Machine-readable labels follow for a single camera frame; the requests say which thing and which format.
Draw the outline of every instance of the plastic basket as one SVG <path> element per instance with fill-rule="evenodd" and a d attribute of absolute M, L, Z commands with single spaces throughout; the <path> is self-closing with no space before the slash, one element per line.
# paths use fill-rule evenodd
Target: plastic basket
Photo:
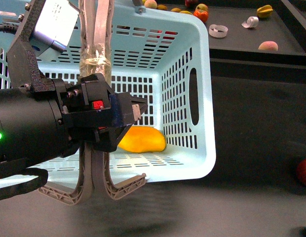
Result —
<path fill-rule="evenodd" d="M 0 1 L 0 11 L 24 12 L 24 1 Z M 3 18 L 17 18 L 0 15 Z M 117 0 L 112 28 L 112 88 L 147 97 L 148 111 L 138 125 L 160 130 L 167 147 L 161 153 L 111 153 L 113 181 L 146 173 L 149 182 L 194 179 L 207 175 L 215 163 L 215 138 L 208 34 L 194 16 L 147 9 L 138 14 L 131 0 Z M 9 88 L 6 51 L 13 35 L 0 33 L 0 89 Z M 80 25 L 67 51 L 54 62 L 39 61 L 50 78 L 76 82 L 79 75 Z M 190 107 L 193 103 L 197 110 Z M 49 181 L 74 187 L 78 154 L 36 167 L 49 171 Z M 3 182 L 14 182 L 12 178 Z"/>

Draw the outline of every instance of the tomato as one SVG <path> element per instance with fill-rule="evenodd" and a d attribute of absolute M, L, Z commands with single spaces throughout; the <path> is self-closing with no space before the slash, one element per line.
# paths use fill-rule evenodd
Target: tomato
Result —
<path fill-rule="evenodd" d="M 204 10 L 196 10 L 194 11 L 193 15 L 199 18 L 203 23 L 206 23 L 209 17 L 209 13 Z"/>

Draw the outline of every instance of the red fruit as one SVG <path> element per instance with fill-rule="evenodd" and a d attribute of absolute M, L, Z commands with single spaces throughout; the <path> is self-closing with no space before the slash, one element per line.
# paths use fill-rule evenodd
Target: red fruit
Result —
<path fill-rule="evenodd" d="M 199 18 L 203 23 L 206 23 L 209 17 L 209 13 L 203 10 L 196 10 L 194 11 L 193 15 Z"/>
<path fill-rule="evenodd" d="M 297 178 L 306 186 L 306 159 L 300 162 L 296 174 Z"/>
<path fill-rule="evenodd" d="M 186 7 L 192 7 L 198 3 L 198 0 L 185 0 Z"/>

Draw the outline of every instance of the tape roll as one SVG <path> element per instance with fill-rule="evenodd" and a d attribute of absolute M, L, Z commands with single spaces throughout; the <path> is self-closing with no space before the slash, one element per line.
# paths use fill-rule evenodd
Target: tape roll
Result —
<path fill-rule="evenodd" d="M 255 27 L 258 26 L 258 22 L 259 22 L 258 17 L 256 17 L 256 16 L 251 16 L 251 17 L 249 17 L 249 18 L 247 19 L 247 21 L 244 21 L 244 22 L 242 23 L 242 26 L 243 26 L 244 28 L 255 28 Z"/>
<path fill-rule="evenodd" d="M 220 25 L 210 25 L 209 26 L 209 35 L 215 38 L 224 38 L 228 34 L 228 28 L 226 26 Z"/>

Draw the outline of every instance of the black bracket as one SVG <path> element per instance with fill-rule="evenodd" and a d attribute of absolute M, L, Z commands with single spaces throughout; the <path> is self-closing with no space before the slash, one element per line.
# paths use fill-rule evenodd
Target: black bracket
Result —
<path fill-rule="evenodd" d="M 31 92 L 54 91 L 54 83 L 39 70 L 37 57 L 29 43 L 45 0 L 32 0 L 7 52 L 9 77 L 13 88 L 27 84 Z"/>

